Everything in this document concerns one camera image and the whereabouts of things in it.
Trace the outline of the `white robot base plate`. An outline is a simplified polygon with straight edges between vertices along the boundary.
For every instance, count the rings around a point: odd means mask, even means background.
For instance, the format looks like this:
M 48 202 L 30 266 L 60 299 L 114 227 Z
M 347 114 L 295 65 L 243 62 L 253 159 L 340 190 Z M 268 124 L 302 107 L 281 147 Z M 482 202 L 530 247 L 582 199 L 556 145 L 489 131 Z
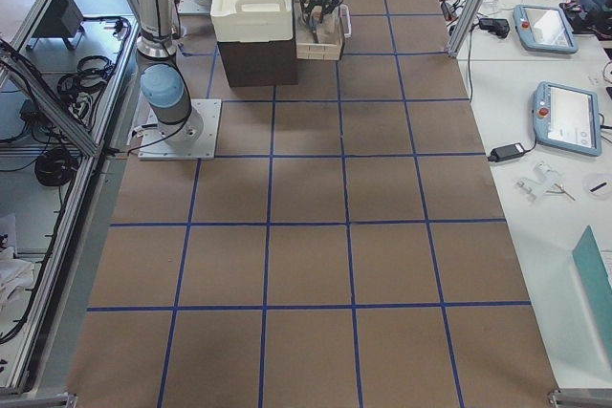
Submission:
M 141 160 L 177 161 L 177 160 L 212 160 L 216 152 L 219 121 L 222 101 L 220 99 L 193 99 L 192 112 L 186 125 L 178 134 L 164 139 L 164 134 L 171 135 L 169 126 L 157 126 L 157 117 L 152 109 L 148 112 L 146 124 L 155 126 L 146 129 L 142 134 L 145 147 L 136 151 Z

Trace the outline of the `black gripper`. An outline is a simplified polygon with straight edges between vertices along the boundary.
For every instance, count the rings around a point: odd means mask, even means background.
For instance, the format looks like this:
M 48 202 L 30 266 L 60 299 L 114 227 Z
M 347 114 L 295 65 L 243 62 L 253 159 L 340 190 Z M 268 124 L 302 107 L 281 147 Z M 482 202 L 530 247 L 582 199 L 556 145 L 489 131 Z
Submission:
M 314 10 L 320 8 L 323 24 L 334 24 L 338 17 L 338 6 L 340 0 L 299 0 L 301 8 L 301 18 L 304 25 L 309 29 L 316 27 L 316 20 L 313 17 Z

